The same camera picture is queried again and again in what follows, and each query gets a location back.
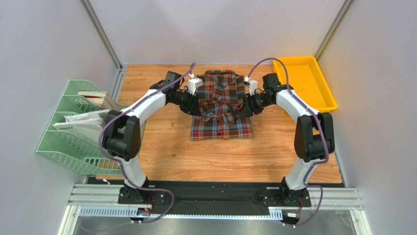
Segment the plaid long sleeve shirt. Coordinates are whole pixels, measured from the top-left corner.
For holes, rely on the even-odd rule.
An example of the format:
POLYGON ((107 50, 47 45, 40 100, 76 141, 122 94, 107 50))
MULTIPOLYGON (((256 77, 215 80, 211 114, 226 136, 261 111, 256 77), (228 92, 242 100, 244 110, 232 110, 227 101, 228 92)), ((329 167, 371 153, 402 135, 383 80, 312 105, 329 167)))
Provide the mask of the plaid long sleeve shirt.
POLYGON ((197 76, 200 116, 193 116, 190 139, 252 138, 250 118, 241 117, 244 106, 244 77, 232 70, 207 70, 197 76))

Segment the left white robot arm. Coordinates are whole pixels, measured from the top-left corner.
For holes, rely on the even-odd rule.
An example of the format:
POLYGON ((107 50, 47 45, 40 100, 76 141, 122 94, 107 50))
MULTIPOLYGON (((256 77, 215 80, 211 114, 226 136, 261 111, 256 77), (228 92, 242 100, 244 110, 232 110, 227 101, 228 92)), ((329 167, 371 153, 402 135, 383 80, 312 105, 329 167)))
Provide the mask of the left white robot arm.
POLYGON ((141 148, 142 125, 158 109, 168 103, 178 105, 181 111, 198 116, 197 89, 203 81, 191 72, 185 90, 181 90, 184 76, 168 71, 165 79, 153 84, 147 93, 131 106, 121 111, 111 110, 105 126, 99 134, 99 150, 110 160, 118 163, 124 184, 120 188, 119 204, 144 204, 152 202, 156 190, 149 188, 143 173, 139 151, 141 148))

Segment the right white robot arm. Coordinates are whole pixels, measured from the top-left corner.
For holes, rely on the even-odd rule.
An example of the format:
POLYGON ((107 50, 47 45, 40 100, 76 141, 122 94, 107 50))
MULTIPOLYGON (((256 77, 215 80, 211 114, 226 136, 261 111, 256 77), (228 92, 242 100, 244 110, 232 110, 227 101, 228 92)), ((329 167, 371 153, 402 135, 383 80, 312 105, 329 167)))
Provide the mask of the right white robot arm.
POLYGON ((249 93, 244 95, 241 117, 260 114, 265 107, 275 104, 296 122, 294 150, 297 157, 290 172, 282 179, 278 200, 284 205, 297 205, 307 196, 307 182, 314 169, 328 161, 329 154, 334 151, 332 115, 309 106, 293 87, 281 84, 277 74, 267 74, 262 80, 263 91, 257 93, 257 81, 244 78, 249 93))

